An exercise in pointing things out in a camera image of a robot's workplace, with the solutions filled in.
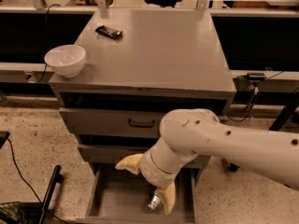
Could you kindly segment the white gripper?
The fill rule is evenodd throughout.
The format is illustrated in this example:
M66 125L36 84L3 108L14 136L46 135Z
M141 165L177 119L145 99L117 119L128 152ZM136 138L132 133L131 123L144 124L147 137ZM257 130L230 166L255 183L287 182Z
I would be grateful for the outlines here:
M176 202L176 185L174 180L180 169L197 157L196 153L177 151L171 148L162 138L147 152L134 154L120 160L115 168L126 170L134 175L141 174L157 187L156 194L169 216Z

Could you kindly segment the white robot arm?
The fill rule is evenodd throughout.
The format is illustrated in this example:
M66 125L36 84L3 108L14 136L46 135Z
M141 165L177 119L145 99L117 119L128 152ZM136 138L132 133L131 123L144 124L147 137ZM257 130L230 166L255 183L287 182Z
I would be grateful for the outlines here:
M299 190L298 143L298 133L228 126L208 109L176 109L163 116L153 147L123 158L116 168L143 175L170 214L176 202L175 179L199 155L224 158Z

